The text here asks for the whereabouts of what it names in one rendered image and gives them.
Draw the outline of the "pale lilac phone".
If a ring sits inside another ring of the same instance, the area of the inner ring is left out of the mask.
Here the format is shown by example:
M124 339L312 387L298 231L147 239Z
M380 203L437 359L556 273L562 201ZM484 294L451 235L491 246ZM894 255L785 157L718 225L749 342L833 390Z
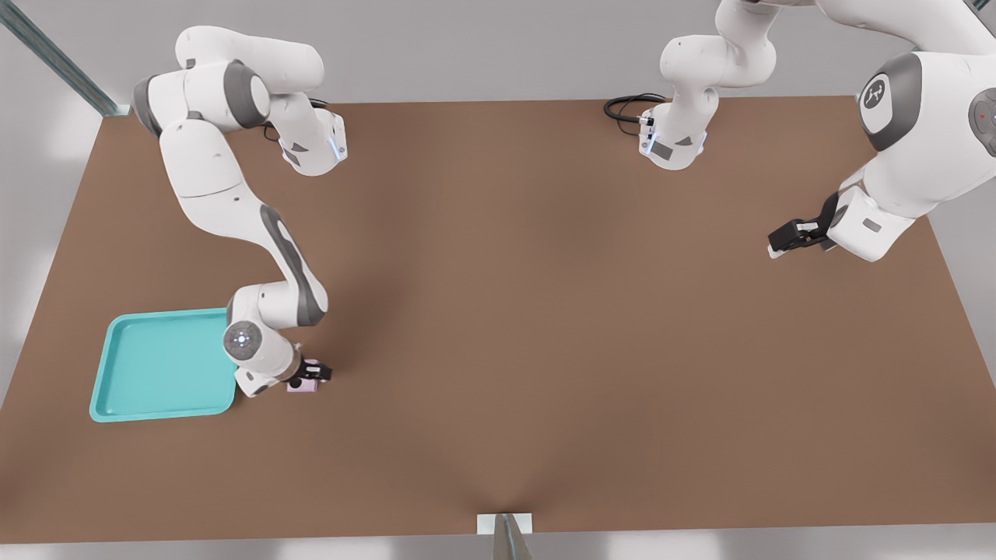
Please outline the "pale lilac phone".
M316 391L319 387L321 364L316 359L302 359L292 378L286 380L288 391Z

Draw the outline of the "pale blue-green tray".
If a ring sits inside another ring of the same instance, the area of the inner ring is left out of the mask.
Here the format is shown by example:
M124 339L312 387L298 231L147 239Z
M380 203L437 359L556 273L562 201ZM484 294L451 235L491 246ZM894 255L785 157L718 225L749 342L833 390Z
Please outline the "pale blue-green tray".
M224 308L121 315L110 322L89 404L95 422L225 412L237 391L222 348Z

